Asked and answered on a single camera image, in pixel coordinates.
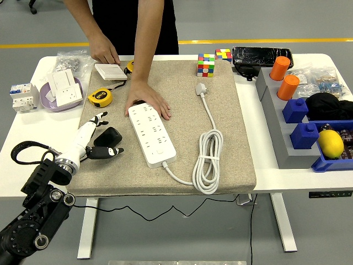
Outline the person's right hand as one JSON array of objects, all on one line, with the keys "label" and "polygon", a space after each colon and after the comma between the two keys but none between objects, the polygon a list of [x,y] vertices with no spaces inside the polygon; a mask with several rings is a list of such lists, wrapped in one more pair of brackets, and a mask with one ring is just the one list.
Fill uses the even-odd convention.
[{"label": "person's right hand", "polygon": [[95,34],[88,38],[90,55],[104,64],[120,64],[120,58],[111,41],[104,34]]}]

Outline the person's left hand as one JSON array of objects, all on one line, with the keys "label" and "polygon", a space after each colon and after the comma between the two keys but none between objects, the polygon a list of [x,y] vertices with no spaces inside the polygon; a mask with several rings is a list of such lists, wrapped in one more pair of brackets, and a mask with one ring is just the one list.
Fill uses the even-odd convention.
[{"label": "person's left hand", "polygon": [[150,104],[165,120],[172,117],[169,104],[158,92],[151,88],[146,81],[132,80],[125,105],[125,116],[129,115],[128,109],[138,101]]}]

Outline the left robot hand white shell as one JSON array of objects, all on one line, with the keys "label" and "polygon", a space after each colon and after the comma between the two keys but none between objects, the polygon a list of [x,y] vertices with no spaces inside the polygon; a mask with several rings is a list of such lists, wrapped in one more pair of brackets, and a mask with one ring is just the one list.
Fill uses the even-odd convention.
[{"label": "left robot hand white shell", "polygon": [[76,133],[74,141],[68,151],[62,153],[55,159],[60,166],[67,166],[72,171],[77,171],[80,167],[81,159],[87,156],[91,160],[102,160],[112,158],[124,152],[123,148],[112,147],[88,147],[88,144],[96,130],[96,127],[104,124],[102,117],[108,112],[102,112],[93,116],[89,121],[83,124]]}]

